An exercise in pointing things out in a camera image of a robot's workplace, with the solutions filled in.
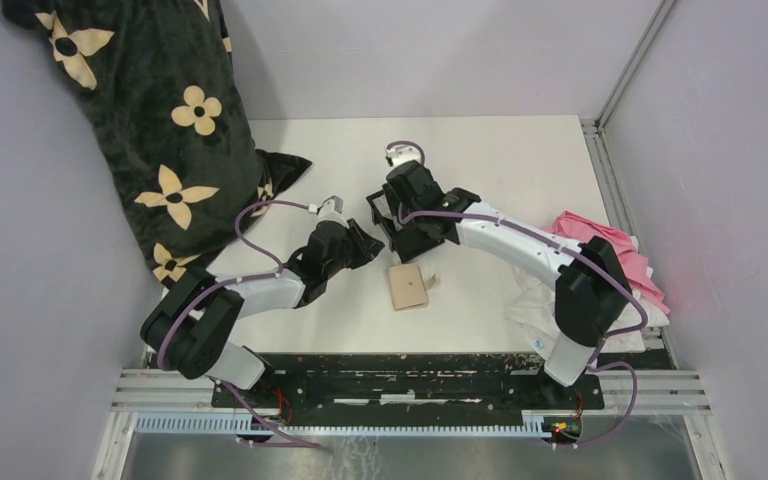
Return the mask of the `black plastic tray box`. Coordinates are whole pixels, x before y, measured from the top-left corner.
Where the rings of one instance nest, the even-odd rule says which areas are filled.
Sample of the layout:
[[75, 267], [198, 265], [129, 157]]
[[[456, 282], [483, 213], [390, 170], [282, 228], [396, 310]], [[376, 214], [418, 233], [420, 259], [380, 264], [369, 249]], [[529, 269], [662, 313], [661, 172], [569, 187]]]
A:
[[410, 262], [444, 243], [421, 231], [416, 224], [401, 226], [391, 213], [385, 192], [379, 190], [366, 197], [374, 225], [381, 228], [389, 250], [400, 263]]

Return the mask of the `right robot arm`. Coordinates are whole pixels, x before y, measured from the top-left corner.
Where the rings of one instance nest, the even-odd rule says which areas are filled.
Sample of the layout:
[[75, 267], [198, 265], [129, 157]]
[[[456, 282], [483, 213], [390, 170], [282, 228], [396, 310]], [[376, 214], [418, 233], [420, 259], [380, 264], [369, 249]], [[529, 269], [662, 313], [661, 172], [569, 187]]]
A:
[[555, 294], [559, 336], [537, 382], [540, 400], [562, 408], [634, 296], [609, 241], [549, 234], [512, 219], [473, 192], [443, 191], [416, 160], [393, 168], [383, 192], [396, 222], [435, 241], [477, 249], [536, 277]]

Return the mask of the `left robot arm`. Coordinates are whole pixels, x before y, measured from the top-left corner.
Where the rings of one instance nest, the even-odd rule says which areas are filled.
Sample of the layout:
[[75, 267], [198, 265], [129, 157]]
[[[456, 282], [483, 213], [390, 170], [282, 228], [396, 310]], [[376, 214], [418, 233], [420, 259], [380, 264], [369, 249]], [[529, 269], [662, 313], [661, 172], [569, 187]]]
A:
[[230, 343], [237, 321], [306, 307], [339, 272], [371, 263], [384, 247], [353, 219], [321, 220], [306, 245], [274, 271], [225, 279], [204, 269], [188, 271], [146, 318], [140, 337], [156, 352], [159, 368], [230, 383], [247, 404], [263, 406], [275, 382], [266, 360]]

